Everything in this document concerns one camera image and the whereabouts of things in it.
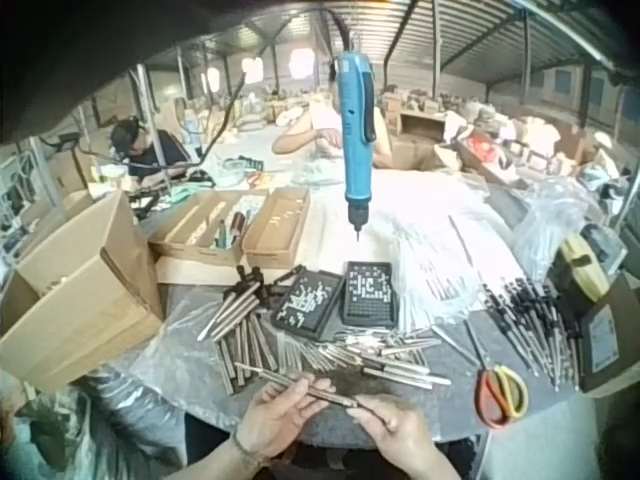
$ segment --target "sticker label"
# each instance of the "sticker label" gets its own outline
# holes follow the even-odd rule
[[[609,305],[606,305],[589,325],[589,336],[591,337],[591,371],[596,373],[620,357],[616,327]]]

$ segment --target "man in black shirt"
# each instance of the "man in black shirt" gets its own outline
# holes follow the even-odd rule
[[[165,130],[158,130],[158,137],[167,166],[175,165],[175,168],[168,170],[169,176],[176,177],[184,174],[186,167],[179,165],[189,163],[187,151]],[[116,123],[111,130],[111,144],[121,159],[129,159],[129,176],[140,187],[150,187],[162,181],[162,171],[158,167],[153,167],[160,165],[160,162],[158,162],[151,136],[147,134],[137,118],[128,118]]]

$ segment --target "scissors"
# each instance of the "scissors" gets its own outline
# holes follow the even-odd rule
[[[529,410],[529,389],[522,377],[510,368],[497,364],[489,366],[491,360],[486,352],[482,355],[475,331],[468,320],[465,320],[465,324],[482,364],[475,394],[476,411],[480,420],[489,428],[504,428],[512,421],[522,418]],[[491,403],[497,406],[499,418],[491,416]]]

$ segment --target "bracelet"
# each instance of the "bracelet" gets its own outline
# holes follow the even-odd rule
[[[251,460],[253,463],[255,463],[256,467],[261,468],[269,464],[269,461],[270,461],[269,458],[263,457],[262,455],[251,453],[249,450],[247,450],[242,446],[242,444],[240,443],[240,440],[238,440],[237,431],[233,432],[233,434],[231,435],[231,441],[233,442],[235,447],[238,449],[238,451],[242,454],[242,456],[247,458],[248,460]]]

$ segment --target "blue electric screwdriver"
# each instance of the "blue electric screwdriver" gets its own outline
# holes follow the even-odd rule
[[[353,51],[337,57],[336,71],[342,115],[345,198],[349,223],[360,240],[360,231],[369,221],[373,142],[376,140],[373,73],[367,56]]]

